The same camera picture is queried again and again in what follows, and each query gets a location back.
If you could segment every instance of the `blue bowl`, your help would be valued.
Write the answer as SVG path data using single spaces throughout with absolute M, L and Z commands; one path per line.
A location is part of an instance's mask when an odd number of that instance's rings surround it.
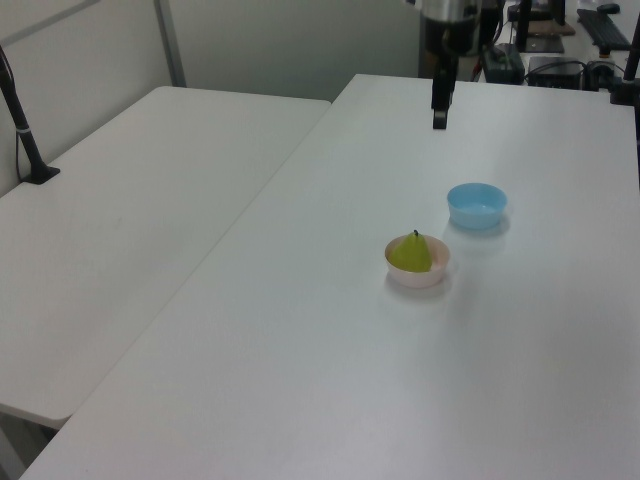
M 464 183 L 447 195 L 451 220 L 464 228 L 484 230 L 500 223 L 507 205 L 502 190 L 486 183 Z

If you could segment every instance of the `black pole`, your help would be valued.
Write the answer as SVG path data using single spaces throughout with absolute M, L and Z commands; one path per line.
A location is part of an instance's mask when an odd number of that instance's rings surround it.
M 611 94 L 611 103 L 615 105 L 634 105 L 634 95 L 638 95 L 635 87 L 635 78 L 638 71 L 638 63 L 640 62 L 640 14 L 636 22 L 636 31 L 633 34 L 631 42 L 631 50 L 629 51 L 629 60 L 622 77 L 622 85 L 620 85 Z
M 9 107 L 9 112 L 13 118 L 13 123 L 16 126 L 16 132 L 22 140 L 24 151 L 27 153 L 29 163 L 31 164 L 31 174 L 23 179 L 24 182 L 35 183 L 36 185 L 42 185 L 51 177 L 54 177 L 60 173 L 60 169 L 47 166 L 40 156 L 38 146 L 31 133 L 31 128 L 27 123 L 27 118 L 24 115 L 18 94 L 16 93 L 16 87 L 9 73 L 9 66 L 5 63 L 6 56 L 2 47 L 0 47 L 0 88 L 2 89 L 2 95 L 5 102 Z
M 516 48 L 519 52 L 527 51 L 527 36 L 529 35 L 529 20 L 531 19 L 531 0 L 520 2 L 518 13 L 518 28 L 516 29 Z

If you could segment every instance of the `black keyboard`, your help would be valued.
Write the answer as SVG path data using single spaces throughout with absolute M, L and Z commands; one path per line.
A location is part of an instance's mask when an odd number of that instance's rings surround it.
M 609 15 L 579 8 L 578 20 L 593 39 L 594 45 L 608 45 L 611 50 L 631 50 L 629 40 L 620 33 Z

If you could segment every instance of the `black box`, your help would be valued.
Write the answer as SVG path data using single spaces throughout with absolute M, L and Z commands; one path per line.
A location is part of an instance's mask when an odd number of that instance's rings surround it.
M 480 56 L 487 83 L 520 85 L 524 81 L 524 65 L 515 45 L 496 45 Z
M 582 66 L 577 62 L 570 57 L 532 57 L 529 61 L 529 86 L 580 90 Z

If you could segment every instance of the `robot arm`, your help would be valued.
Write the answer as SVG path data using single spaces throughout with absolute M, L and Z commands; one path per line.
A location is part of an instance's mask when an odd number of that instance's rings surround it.
M 481 0 L 406 0 L 419 8 L 426 20 L 426 49 L 436 58 L 431 108 L 433 128 L 447 128 L 458 57 L 473 47 L 480 24 Z

